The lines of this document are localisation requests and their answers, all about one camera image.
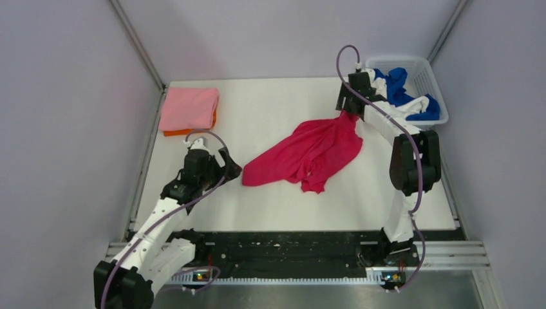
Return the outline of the magenta t shirt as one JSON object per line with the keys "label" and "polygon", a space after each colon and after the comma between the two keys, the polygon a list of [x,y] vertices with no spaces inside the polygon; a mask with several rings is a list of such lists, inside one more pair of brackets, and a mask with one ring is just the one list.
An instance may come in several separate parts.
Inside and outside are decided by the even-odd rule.
{"label": "magenta t shirt", "polygon": [[245,165],[242,185],[257,187],[281,180],[299,183],[303,192],[317,194],[327,181],[360,153],[356,133],[359,117],[345,111],[336,118],[309,120]]}

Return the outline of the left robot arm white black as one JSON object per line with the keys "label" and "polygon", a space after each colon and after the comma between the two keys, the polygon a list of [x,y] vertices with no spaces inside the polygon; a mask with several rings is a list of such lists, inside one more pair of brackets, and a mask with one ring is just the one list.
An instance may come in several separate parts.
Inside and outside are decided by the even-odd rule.
{"label": "left robot arm white black", "polygon": [[194,230],[183,230],[171,245],[163,245],[199,201],[240,175],[242,168],[227,147],[218,152],[223,165],[205,146],[189,147],[183,167],[164,186],[140,230],[111,261],[98,263],[93,271],[96,308],[150,308],[179,269],[205,261],[202,235]]}

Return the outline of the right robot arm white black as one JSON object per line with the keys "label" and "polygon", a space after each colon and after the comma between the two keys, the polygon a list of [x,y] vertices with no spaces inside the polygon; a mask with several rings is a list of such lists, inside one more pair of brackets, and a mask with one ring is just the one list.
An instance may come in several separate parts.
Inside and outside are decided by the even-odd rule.
{"label": "right robot arm white black", "polygon": [[379,233],[377,259],[388,266],[399,266],[417,258],[414,215],[424,193],[441,179],[439,137],[434,131],[423,131],[390,116],[380,107],[382,100],[372,88],[369,73],[357,68],[342,83],[336,108],[360,117],[392,147],[388,172],[394,196]]}

